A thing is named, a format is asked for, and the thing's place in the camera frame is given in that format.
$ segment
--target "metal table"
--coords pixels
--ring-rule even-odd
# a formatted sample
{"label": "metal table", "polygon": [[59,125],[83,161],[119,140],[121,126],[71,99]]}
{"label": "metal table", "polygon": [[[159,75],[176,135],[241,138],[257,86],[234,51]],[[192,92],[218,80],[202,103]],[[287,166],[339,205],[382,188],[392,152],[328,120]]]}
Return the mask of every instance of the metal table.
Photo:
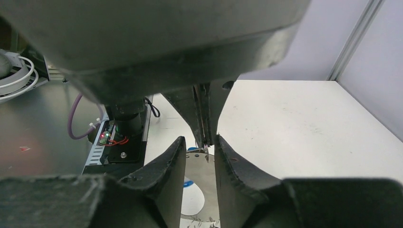
{"label": "metal table", "polygon": [[[72,140],[67,117],[78,91],[62,76],[0,104],[0,176],[80,174],[91,144]],[[99,117],[97,107],[82,99],[73,122],[81,134]]]}

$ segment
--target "white table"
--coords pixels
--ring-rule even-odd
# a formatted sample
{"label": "white table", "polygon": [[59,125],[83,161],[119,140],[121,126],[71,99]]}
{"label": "white table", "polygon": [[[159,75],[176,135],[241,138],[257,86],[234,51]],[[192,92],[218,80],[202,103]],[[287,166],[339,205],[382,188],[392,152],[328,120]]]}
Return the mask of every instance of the white table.
{"label": "white table", "polygon": [[[153,104],[145,163],[190,127],[161,95]],[[235,83],[218,132],[233,149],[277,177],[389,177],[403,182],[403,143],[334,81]]]}

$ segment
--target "purple cable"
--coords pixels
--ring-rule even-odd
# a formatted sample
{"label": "purple cable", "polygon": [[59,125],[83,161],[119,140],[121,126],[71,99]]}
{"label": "purple cable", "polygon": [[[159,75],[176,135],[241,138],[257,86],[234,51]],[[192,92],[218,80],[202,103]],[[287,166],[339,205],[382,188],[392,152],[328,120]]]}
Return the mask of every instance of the purple cable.
{"label": "purple cable", "polygon": [[[89,135],[94,130],[93,127],[90,127],[87,132],[85,132],[84,134],[82,134],[80,136],[75,136],[73,134],[73,129],[72,129],[73,117],[74,117],[74,113],[76,112],[78,103],[80,102],[82,97],[83,97],[83,95],[81,93],[79,93],[76,100],[73,103],[73,106],[71,107],[70,113],[68,114],[67,133],[70,136],[70,138],[72,138],[74,140],[82,139],[82,138],[86,137],[87,135]],[[104,111],[102,110],[102,108],[99,104],[96,104],[96,105],[99,109],[99,113],[101,114],[100,119],[102,120],[102,118],[104,117]],[[98,127],[99,125],[100,125],[100,123],[94,124],[95,127]]]}

